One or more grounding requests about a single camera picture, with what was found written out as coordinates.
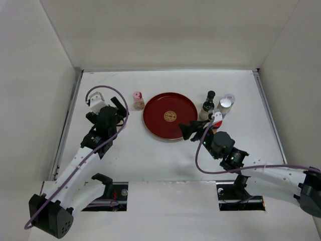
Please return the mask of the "pink cap spice jar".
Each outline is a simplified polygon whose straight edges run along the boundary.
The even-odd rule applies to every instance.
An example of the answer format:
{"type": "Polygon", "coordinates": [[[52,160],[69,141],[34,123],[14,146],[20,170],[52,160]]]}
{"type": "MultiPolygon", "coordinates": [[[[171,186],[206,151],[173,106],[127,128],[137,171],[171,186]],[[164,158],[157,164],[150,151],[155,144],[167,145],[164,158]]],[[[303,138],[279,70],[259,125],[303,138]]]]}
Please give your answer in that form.
{"type": "Polygon", "coordinates": [[[142,93],[140,91],[136,91],[133,93],[133,106],[136,110],[143,110],[145,107],[145,103],[142,97],[142,93]]]}

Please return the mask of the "red cap sauce jar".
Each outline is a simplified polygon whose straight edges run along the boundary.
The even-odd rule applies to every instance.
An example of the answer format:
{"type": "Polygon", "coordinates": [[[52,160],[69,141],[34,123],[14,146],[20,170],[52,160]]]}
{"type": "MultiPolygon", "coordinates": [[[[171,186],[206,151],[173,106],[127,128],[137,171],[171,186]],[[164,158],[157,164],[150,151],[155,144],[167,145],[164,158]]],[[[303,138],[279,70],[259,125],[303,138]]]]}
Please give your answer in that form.
{"type": "Polygon", "coordinates": [[[213,124],[213,126],[212,126],[213,134],[215,134],[218,131],[218,129],[220,128],[221,125],[222,125],[222,121],[219,121],[219,122],[213,124]]]}

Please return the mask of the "black cap sauce bottle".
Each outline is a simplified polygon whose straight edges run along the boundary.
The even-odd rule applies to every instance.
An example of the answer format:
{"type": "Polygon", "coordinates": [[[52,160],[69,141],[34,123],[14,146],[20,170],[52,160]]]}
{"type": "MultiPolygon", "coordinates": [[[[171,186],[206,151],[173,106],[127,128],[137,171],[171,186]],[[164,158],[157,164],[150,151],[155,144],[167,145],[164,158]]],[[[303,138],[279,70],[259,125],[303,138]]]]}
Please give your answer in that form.
{"type": "Polygon", "coordinates": [[[214,110],[214,97],[215,92],[210,90],[208,91],[206,101],[203,103],[201,111],[199,113],[200,120],[206,121],[209,118],[209,114],[214,110]]]}

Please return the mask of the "silver cap pepper jar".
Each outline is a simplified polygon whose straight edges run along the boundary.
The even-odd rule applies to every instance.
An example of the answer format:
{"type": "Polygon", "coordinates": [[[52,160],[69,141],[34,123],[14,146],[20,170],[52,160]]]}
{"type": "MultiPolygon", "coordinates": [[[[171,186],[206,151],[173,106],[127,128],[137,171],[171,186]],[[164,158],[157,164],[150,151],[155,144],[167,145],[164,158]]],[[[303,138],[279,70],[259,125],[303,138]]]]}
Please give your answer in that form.
{"type": "Polygon", "coordinates": [[[232,106],[231,100],[229,100],[227,98],[222,98],[219,101],[217,108],[219,109],[219,111],[222,115],[222,118],[225,118],[225,116],[229,112],[231,106],[232,106]]]}

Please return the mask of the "white cap jar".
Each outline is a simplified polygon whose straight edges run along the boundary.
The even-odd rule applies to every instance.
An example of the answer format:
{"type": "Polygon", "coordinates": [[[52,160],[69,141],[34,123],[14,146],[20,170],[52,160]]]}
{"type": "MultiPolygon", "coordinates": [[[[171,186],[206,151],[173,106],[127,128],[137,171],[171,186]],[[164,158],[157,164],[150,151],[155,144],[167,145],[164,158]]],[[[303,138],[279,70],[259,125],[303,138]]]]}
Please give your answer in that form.
{"type": "Polygon", "coordinates": [[[224,98],[230,100],[231,105],[235,103],[235,96],[233,94],[227,93],[224,95],[224,98]]]}

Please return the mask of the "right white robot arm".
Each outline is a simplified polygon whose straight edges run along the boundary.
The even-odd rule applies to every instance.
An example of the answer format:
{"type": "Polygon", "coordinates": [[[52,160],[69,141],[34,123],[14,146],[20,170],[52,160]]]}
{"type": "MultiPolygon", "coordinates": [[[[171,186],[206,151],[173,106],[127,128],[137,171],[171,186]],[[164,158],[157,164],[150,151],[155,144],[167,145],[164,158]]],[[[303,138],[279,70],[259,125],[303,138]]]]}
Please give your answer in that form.
{"type": "Polygon", "coordinates": [[[237,198],[266,196],[300,207],[304,212],[320,217],[320,170],[289,164],[269,164],[236,148],[227,132],[212,131],[213,121],[191,121],[180,124],[184,140],[198,141],[211,157],[220,160],[221,172],[235,173],[233,194],[237,198]]]}

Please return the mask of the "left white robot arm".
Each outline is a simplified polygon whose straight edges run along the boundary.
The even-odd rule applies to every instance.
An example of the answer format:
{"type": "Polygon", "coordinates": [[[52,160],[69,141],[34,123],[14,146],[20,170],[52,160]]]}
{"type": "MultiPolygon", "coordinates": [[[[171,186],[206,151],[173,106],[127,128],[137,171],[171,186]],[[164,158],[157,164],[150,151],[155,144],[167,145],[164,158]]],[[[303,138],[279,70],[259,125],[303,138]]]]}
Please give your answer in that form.
{"type": "Polygon", "coordinates": [[[112,179],[97,170],[129,112],[127,104],[116,97],[111,102],[113,105],[107,105],[99,92],[90,96],[87,103],[91,111],[86,118],[93,126],[61,176],[42,195],[30,198],[30,220],[25,229],[36,227],[61,239],[70,230],[76,213],[97,198],[107,200],[112,196],[112,179]]]}

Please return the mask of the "red round tray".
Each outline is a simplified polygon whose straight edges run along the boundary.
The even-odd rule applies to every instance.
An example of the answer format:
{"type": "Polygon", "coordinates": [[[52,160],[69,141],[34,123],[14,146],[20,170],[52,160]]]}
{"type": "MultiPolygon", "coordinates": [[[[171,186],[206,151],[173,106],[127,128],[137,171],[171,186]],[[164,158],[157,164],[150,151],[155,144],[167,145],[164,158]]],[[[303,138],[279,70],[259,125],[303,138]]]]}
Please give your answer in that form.
{"type": "Polygon", "coordinates": [[[183,137],[179,124],[198,119],[194,103],[186,96],[165,92],[151,98],[143,110],[143,122],[156,137],[179,140],[183,137]]]}

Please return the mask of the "left metal table rail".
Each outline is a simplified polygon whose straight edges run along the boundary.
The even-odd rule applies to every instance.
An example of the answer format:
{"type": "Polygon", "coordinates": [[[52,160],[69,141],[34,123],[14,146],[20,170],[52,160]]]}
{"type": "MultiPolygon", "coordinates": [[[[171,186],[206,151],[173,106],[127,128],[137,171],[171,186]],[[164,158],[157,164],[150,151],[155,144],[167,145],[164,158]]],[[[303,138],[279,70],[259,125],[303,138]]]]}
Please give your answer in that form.
{"type": "Polygon", "coordinates": [[[74,84],[73,84],[73,88],[72,88],[72,92],[71,92],[71,96],[70,96],[70,100],[68,103],[68,108],[67,108],[67,113],[65,116],[65,120],[64,120],[64,124],[63,124],[63,129],[62,129],[62,133],[59,139],[59,144],[57,147],[57,151],[54,155],[54,159],[51,165],[51,169],[48,175],[47,180],[48,181],[53,181],[56,180],[59,170],[60,170],[60,165],[61,165],[61,160],[62,160],[62,156],[63,156],[63,152],[64,152],[64,148],[66,145],[66,140],[67,140],[67,135],[69,132],[69,128],[70,128],[70,123],[71,123],[71,119],[72,119],[72,115],[73,115],[73,111],[75,108],[75,104],[76,104],[76,99],[77,99],[77,95],[79,92],[79,88],[80,88],[80,83],[81,83],[81,79],[83,76],[83,72],[84,70],[81,69],[80,67],[75,67],[75,80],[74,80],[74,84]]]}

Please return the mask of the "metal table rail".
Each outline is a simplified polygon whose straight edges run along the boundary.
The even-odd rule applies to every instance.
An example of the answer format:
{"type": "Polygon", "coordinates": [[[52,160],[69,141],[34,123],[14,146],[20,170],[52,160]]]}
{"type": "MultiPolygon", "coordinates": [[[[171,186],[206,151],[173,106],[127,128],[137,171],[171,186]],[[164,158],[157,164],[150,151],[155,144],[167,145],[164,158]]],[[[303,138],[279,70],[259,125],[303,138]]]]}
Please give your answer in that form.
{"type": "Polygon", "coordinates": [[[57,151],[54,155],[54,159],[51,165],[51,169],[48,175],[47,180],[48,181],[53,181],[56,180],[59,170],[60,170],[60,165],[61,165],[61,160],[62,160],[62,156],[63,156],[63,152],[64,152],[64,148],[66,145],[66,140],[67,140],[67,135],[69,132],[69,128],[70,128],[70,123],[71,123],[71,119],[72,119],[72,115],[73,115],[73,111],[75,108],[75,104],[76,104],[76,99],[77,99],[77,95],[79,92],[79,88],[80,88],[80,83],[81,83],[81,79],[83,76],[83,72],[84,70],[81,69],[80,67],[75,67],[75,80],[74,80],[74,84],[73,84],[73,88],[72,88],[72,92],[71,92],[71,96],[70,96],[70,100],[68,103],[68,108],[67,108],[67,113],[65,116],[65,120],[64,120],[64,124],[63,124],[63,129],[62,129],[62,133],[59,139],[59,144],[57,147],[57,151]]]}
{"type": "Polygon", "coordinates": [[[277,131],[277,128],[276,128],[276,124],[275,124],[275,121],[274,121],[274,118],[273,118],[273,115],[272,115],[272,112],[271,112],[271,109],[270,109],[270,106],[269,106],[269,103],[268,103],[264,88],[263,88],[263,85],[262,85],[262,81],[261,81],[260,74],[259,74],[259,69],[254,69],[252,72],[253,72],[253,75],[254,75],[254,78],[255,78],[255,82],[256,82],[257,88],[259,90],[263,105],[264,105],[264,109],[265,109],[265,112],[266,112],[270,127],[272,129],[275,141],[276,141],[277,146],[279,148],[279,152],[280,152],[280,154],[282,156],[283,163],[287,164],[287,158],[285,156],[285,152],[284,152],[284,149],[283,149],[283,146],[282,146],[282,143],[281,143],[281,139],[280,139],[280,136],[278,134],[278,131],[277,131]]]}

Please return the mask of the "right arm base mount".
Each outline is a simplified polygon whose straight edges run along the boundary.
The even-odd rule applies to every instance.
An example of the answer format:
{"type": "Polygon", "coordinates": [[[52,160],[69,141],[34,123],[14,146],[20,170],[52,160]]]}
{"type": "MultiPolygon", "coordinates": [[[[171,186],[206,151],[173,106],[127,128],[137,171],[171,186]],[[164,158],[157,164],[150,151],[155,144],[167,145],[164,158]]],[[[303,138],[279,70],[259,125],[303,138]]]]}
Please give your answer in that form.
{"type": "Polygon", "coordinates": [[[234,181],[216,183],[220,211],[265,211],[263,197],[245,190],[247,179],[239,175],[234,181]]]}

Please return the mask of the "right metal table rail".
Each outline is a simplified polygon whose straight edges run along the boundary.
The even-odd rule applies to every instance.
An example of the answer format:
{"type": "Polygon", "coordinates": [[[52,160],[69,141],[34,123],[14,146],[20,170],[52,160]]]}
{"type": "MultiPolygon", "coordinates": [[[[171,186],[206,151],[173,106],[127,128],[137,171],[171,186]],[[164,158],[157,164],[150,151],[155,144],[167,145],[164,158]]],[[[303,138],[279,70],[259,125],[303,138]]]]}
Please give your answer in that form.
{"type": "Polygon", "coordinates": [[[287,164],[287,158],[285,156],[285,152],[284,152],[284,149],[283,149],[283,146],[282,146],[282,143],[281,143],[281,139],[280,139],[280,136],[278,134],[278,131],[277,131],[277,128],[276,128],[276,124],[275,124],[275,121],[274,121],[274,118],[273,118],[273,115],[272,115],[272,112],[271,112],[271,109],[270,109],[270,106],[269,106],[269,103],[268,103],[264,88],[263,88],[263,85],[262,85],[262,81],[261,81],[260,74],[259,74],[259,69],[254,69],[252,72],[253,72],[253,75],[254,75],[254,78],[255,78],[255,82],[256,82],[257,88],[259,90],[263,105],[264,105],[264,109],[265,109],[265,112],[266,112],[270,127],[272,129],[275,141],[276,141],[277,146],[279,148],[279,152],[280,152],[280,154],[282,156],[283,163],[287,164]]]}

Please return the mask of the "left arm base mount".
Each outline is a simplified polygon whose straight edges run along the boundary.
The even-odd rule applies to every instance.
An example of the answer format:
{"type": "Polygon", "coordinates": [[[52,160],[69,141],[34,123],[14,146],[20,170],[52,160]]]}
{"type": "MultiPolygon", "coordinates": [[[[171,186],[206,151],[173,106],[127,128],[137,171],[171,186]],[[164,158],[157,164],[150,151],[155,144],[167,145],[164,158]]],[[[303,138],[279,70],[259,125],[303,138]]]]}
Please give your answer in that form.
{"type": "Polygon", "coordinates": [[[83,211],[127,211],[128,182],[114,182],[103,174],[96,174],[92,179],[101,182],[105,189],[102,196],[94,199],[83,211]]]}

